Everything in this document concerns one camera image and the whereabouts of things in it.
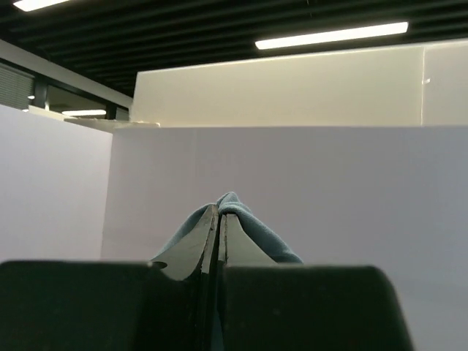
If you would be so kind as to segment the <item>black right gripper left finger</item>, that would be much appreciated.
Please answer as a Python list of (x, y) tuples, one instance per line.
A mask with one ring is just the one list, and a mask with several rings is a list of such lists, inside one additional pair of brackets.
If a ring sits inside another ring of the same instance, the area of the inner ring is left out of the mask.
[(219, 212), (148, 262), (1, 264), (3, 350), (209, 350)]

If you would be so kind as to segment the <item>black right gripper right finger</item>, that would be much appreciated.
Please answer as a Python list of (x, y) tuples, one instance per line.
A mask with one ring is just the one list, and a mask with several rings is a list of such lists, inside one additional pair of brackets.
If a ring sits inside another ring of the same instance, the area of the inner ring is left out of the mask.
[(412, 350), (389, 278), (369, 265), (274, 262), (237, 216), (220, 223), (226, 350)]

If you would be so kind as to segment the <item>blue-grey t-shirt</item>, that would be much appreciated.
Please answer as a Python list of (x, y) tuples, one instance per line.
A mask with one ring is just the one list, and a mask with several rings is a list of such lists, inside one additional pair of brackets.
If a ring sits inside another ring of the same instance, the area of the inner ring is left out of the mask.
[[(220, 216), (235, 214), (240, 222), (242, 230), (270, 259), (276, 263), (302, 263), (302, 260), (290, 250), (285, 242), (269, 227), (257, 219), (250, 209), (246, 207), (233, 192), (223, 195), (216, 203), (209, 203), (193, 212), (187, 220), (179, 227), (173, 237), (160, 250), (153, 261), (156, 262), (159, 256), (169, 252), (184, 237), (188, 236), (197, 223), (202, 219), (203, 214), (212, 206), (216, 206)], [(159, 312), (154, 306), (154, 301), (150, 300), (150, 312), (146, 314), (142, 322), (136, 339), (133, 342), (135, 350), (192, 350), (196, 339), (196, 328), (193, 323), (197, 321), (193, 311), (197, 300), (196, 290), (192, 291), (192, 299), (185, 309), (189, 313), (190, 323), (185, 330), (185, 324), (177, 321), (175, 327), (164, 327), (158, 324)], [(286, 327), (275, 333), (268, 332), (265, 335), (253, 334), (251, 342), (257, 342), (258, 350), (299, 350), (303, 336), (299, 331), (291, 327)]]

